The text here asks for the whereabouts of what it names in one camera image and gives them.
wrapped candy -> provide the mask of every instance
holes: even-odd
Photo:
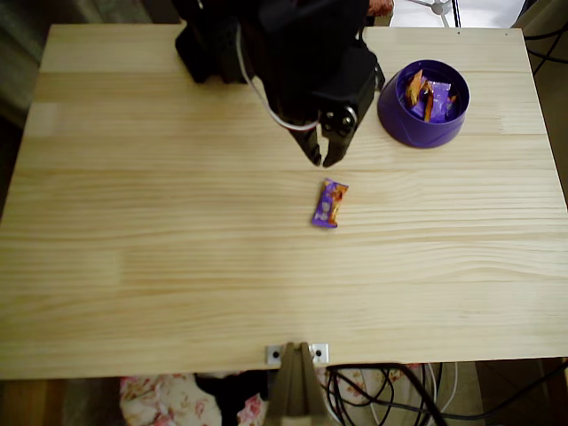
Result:
[[[324,228],[337,227],[335,216],[348,188],[347,185],[339,184],[331,179],[324,180],[318,206],[313,214],[312,223],[314,225]]]
[[[450,83],[429,81],[422,75],[422,71],[419,71],[406,88],[410,112],[425,122],[440,123],[451,120],[452,105],[455,102],[455,96],[449,96],[451,88]]]

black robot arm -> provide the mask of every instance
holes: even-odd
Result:
[[[384,77],[361,30],[368,0],[173,0],[187,27],[176,40],[197,83],[263,81],[270,109],[315,165],[316,130],[329,139],[324,167],[345,156]],[[241,49],[241,63],[237,48]]]

white wire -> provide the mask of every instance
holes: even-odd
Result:
[[[360,369],[359,371],[361,372],[361,377],[363,377],[363,384],[365,385],[365,392],[369,393],[369,389],[367,387],[367,381],[365,380],[365,375],[363,374],[363,370]],[[369,404],[369,406],[371,407],[371,414],[373,415],[373,418],[375,419],[376,424],[377,425],[380,424],[381,421],[379,420],[379,416],[376,415],[375,408],[373,407],[373,403]]]
[[[450,395],[450,398],[447,400],[447,402],[444,404],[444,406],[440,410],[440,413],[444,413],[445,410],[450,406],[450,404],[454,400],[455,392],[457,391],[457,389],[458,389],[458,363],[454,362],[454,388],[452,389],[452,394]],[[429,423],[428,423],[428,426],[431,426],[432,423],[433,423],[433,420],[430,420]]]
[[[438,398],[438,389],[437,389],[437,386],[436,386],[436,376],[434,375],[434,369],[432,368],[432,365],[431,365],[430,362],[427,364],[427,366],[428,366],[428,369],[430,370],[430,375],[432,377],[432,385],[434,386],[434,394],[433,394],[434,398],[433,399],[434,399],[434,402],[436,402],[436,399]]]
[[[309,124],[305,124],[303,126],[296,126],[295,124],[290,124],[289,122],[285,122],[284,120],[282,120],[280,117],[278,117],[274,111],[272,111],[270,109],[270,105],[268,105],[268,102],[266,102],[266,100],[264,100],[263,95],[260,93],[260,91],[258,90],[258,88],[255,86],[255,84],[250,81],[249,79],[249,75],[247,74],[247,70],[245,69],[245,61],[242,58],[242,50],[241,50],[241,38],[242,38],[242,32],[241,32],[241,25],[239,25],[237,27],[237,58],[239,58],[239,66],[241,67],[241,72],[242,72],[242,76],[245,78],[246,82],[248,83],[248,85],[250,87],[253,88],[253,90],[256,92],[256,95],[258,96],[258,98],[260,99],[260,101],[263,104],[264,109],[266,110],[266,112],[268,112],[268,114],[270,114],[270,116],[272,117],[272,119],[277,122],[280,126],[288,129],[288,130],[295,130],[295,131],[308,131],[308,130],[313,130],[316,128],[316,126],[318,125],[318,121],[315,122],[311,122]]]

black cable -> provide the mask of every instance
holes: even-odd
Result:
[[[556,36],[556,39],[554,40],[554,42],[552,43],[552,45],[550,46],[550,49],[548,49],[547,51],[547,58],[550,58],[550,55],[552,54],[553,50],[555,49],[556,45],[558,44],[558,42],[560,41],[560,39],[562,38],[562,34],[564,33],[564,31],[566,31],[568,29],[568,22],[566,22],[564,24],[564,26],[562,27],[560,34],[558,34]],[[534,71],[532,72],[532,76],[535,76],[536,73],[539,72],[540,68],[544,65],[544,63],[547,61],[547,58],[544,58],[543,60],[540,61],[540,64],[534,69]]]
[[[329,374],[329,380],[327,381],[327,386],[324,386],[323,384],[320,384],[319,386],[321,386],[322,388],[324,388],[324,389],[327,390],[327,402],[328,402],[328,403],[330,404],[330,406],[331,406],[331,377],[332,377],[332,375],[335,374],[335,372],[333,372],[333,373],[332,373],[332,372],[329,372],[329,373],[330,373],[330,374]],[[383,380],[383,385],[381,386],[381,389],[379,389],[379,391],[376,393],[376,395],[375,395],[373,398],[379,398],[379,397],[381,396],[381,394],[383,393],[384,388],[386,387],[386,385],[387,385],[387,377],[385,376],[385,378],[384,378],[384,380]],[[358,403],[358,402],[351,402],[351,401],[349,401],[348,399],[345,399],[343,402],[344,402],[345,404],[347,404],[348,406],[358,406],[358,407],[361,407],[361,406],[370,406],[371,404],[373,404],[373,401],[372,401],[371,399],[369,399],[369,398],[367,399],[366,402],[361,402],[361,403]]]
[[[462,17],[460,16],[460,6],[458,5],[458,0],[455,0],[455,12],[458,15],[458,25],[462,27]]]
[[[559,64],[568,64],[568,59],[554,58],[552,56],[548,56],[548,55],[544,55],[542,53],[538,53],[537,51],[532,51],[531,49],[527,49],[526,51],[528,51],[529,53],[531,53],[532,55],[534,55],[538,58],[543,58],[543,59],[549,60],[550,62],[558,62]]]
[[[455,27],[460,27],[460,21],[458,21],[458,7],[456,5],[456,0],[452,0],[452,10],[454,11],[454,23]]]
[[[392,404],[394,402],[394,386],[392,385],[391,379],[389,378],[389,374],[391,373],[390,370],[387,370],[386,374],[383,371],[384,374],[384,378],[385,380],[389,383],[389,387],[390,387],[390,403]],[[381,420],[381,422],[379,423],[378,426],[383,426],[384,423],[387,421],[387,418],[389,417],[389,414],[391,413],[392,407],[388,406],[387,407],[387,411],[384,413],[383,419]]]
[[[565,28],[560,28],[560,29],[557,29],[556,31],[551,31],[551,32],[546,33],[546,34],[525,35],[525,40],[542,40],[543,38],[554,37],[554,36],[557,36],[557,35],[565,33],[565,32],[566,32]]]
[[[329,372],[329,377],[327,379],[327,403],[329,404],[329,409],[331,411],[334,412],[335,416],[337,417],[337,419],[339,420],[339,422],[341,423],[342,426],[345,426],[345,421],[343,420],[343,417],[340,416],[337,412],[340,411],[339,410],[339,406],[337,406],[337,409],[334,409],[334,406],[331,404],[331,372]]]
[[[380,368],[380,367],[384,367],[386,364],[379,364],[379,365],[371,365],[370,366],[365,366],[365,365],[359,365],[359,366],[353,366],[353,365],[349,365],[348,368]],[[566,368],[568,368],[568,361],[565,361],[560,367],[555,368],[554,370],[552,370],[550,373],[542,376],[540,379],[535,380],[534,382],[530,383],[529,385],[525,386],[523,389],[519,390],[518,392],[516,392],[515,394],[513,394],[511,397],[505,399],[503,402],[501,402],[498,406],[496,406],[495,408],[493,408],[492,410],[489,410],[485,413],[482,414],[474,414],[474,415],[462,415],[462,414],[449,414],[449,413],[442,413],[440,414],[442,417],[446,418],[446,419],[454,419],[454,420],[464,420],[464,421],[475,421],[475,420],[484,420],[487,419],[489,417],[492,417],[494,415],[496,415],[497,413],[499,413],[503,408],[505,408],[506,406],[509,406],[511,403],[515,402],[517,399],[523,397],[525,394],[529,393],[530,391],[532,391],[533,389],[535,389],[536,387],[540,386],[541,384],[543,384],[544,382],[546,382],[548,379],[550,379],[551,377],[558,375],[559,373],[563,372]],[[371,395],[369,395],[368,393],[364,392],[356,383],[354,383],[352,380],[348,379],[347,377],[342,377],[343,380],[345,380],[349,385],[351,385],[353,387],[353,389],[355,389],[356,391],[359,391],[361,393],[361,395],[363,395],[365,398],[369,398],[372,399],[376,404],[380,405],[380,406],[392,406],[393,408],[400,408],[403,410],[407,410],[407,411],[414,411],[415,413],[425,413],[427,414],[430,410],[429,402],[431,403],[432,400],[430,398],[430,395],[428,395],[428,393],[426,392],[428,398],[425,399],[426,401],[426,406],[428,409],[421,409],[418,408],[416,406],[408,406],[406,404],[399,404],[397,402],[393,402],[390,403],[388,401],[383,401],[377,398],[373,398]],[[414,384],[413,379],[410,379],[410,376],[408,376],[408,379]],[[421,387],[416,387],[416,389],[418,391],[421,390]]]
[[[337,410],[342,415],[342,419],[343,419],[343,413],[345,413],[345,417],[347,417],[347,420],[349,421],[351,426],[355,426],[355,423],[353,422],[353,420],[349,416],[349,413],[347,413],[347,408],[345,408],[345,404],[343,402],[343,399],[341,398],[341,391],[339,390],[339,381],[337,380],[337,375],[334,375],[334,391],[336,392],[335,401],[337,401],[339,399],[339,402],[341,404],[341,408],[338,408]]]
[[[444,370],[444,363],[440,362],[440,367],[439,367],[439,370],[438,370],[438,377],[436,377],[436,389],[438,389],[438,395],[440,394],[440,384],[442,383],[442,372],[443,372],[443,370]],[[426,417],[424,418],[424,420],[422,420],[422,423],[420,424],[420,426],[426,426],[428,424],[429,420],[430,420],[430,416],[428,414],[426,414]]]
[[[369,365],[363,365],[363,366],[357,365],[357,364],[347,364],[347,365],[343,365],[343,366],[328,367],[327,369],[328,370],[329,369],[330,370],[337,370],[337,369],[342,369],[342,368],[375,368],[375,369],[390,368],[390,369],[397,369],[397,370],[402,371],[405,374],[405,376],[408,378],[410,383],[414,386],[414,388],[424,398],[424,403],[426,404],[427,410],[424,410],[423,412],[424,413],[430,413],[432,418],[434,419],[434,422],[438,426],[446,426],[446,421],[442,417],[440,410],[436,406],[436,403],[434,403],[434,401],[432,400],[428,391],[425,390],[422,387],[420,380],[418,380],[418,378],[414,375],[414,373],[410,370],[410,368],[408,368],[404,364],[399,364],[399,363],[396,363],[396,362],[385,362],[385,363],[382,363],[382,364],[369,364]],[[345,377],[344,375],[342,375],[339,372],[337,372],[337,375],[339,377],[341,377],[343,380],[345,380],[348,384],[350,384],[353,389],[359,391],[359,393],[361,395],[364,395],[366,398],[373,398],[368,393],[363,391],[356,383],[354,383],[353,380]],[[394,406],[394,407],[402,407],[403,406],[403,407],[407,407],[407,405],[405,405],[405,404],[398,404],[396,402],[390,403],[390,402],[387,402],[387,401],[382,401],[378,398],[373,398],[373,401],[376,404],[379,404],[379,405],[382,405],[382,406]],[[410,406],[410,407],[412,408],[411,411],[420,412],[419,408],[417,408],[415,406]]]
[[[426,389],[426,365],[422,364],[422,386]],[[420,409],[424,407],[424,398],[420,399]],[[422,413],[418,413],[416,415],[416,420],[414,421],[414,426],[418,426],[420,423],[420,418],[422,417]]]

floral fabric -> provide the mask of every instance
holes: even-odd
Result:
[[[363,390],[367,389],[367,386],[369,389],[377,389],[384,380],[379,371],[366,372],[365,381],[357,369],[343,370],[342,374]],[[327,404],[324,389],[327,386],[327,370],[316,368],[316,376]],[[391,371],[389,374],[392,382],[396,382],[401,376],[399,371]],[[364,397],[347,382],[340,379],[338,384],[344,398],[354,403],[364,401]],[[237,414],[239,426],[261,426],[267,408],[268,402],[262,400],[260,395],[249,398],[245,407]],[[221,412],[215,398],[197,386],[193,374],[123,377],[121,409],[129,426],[221,425]]]

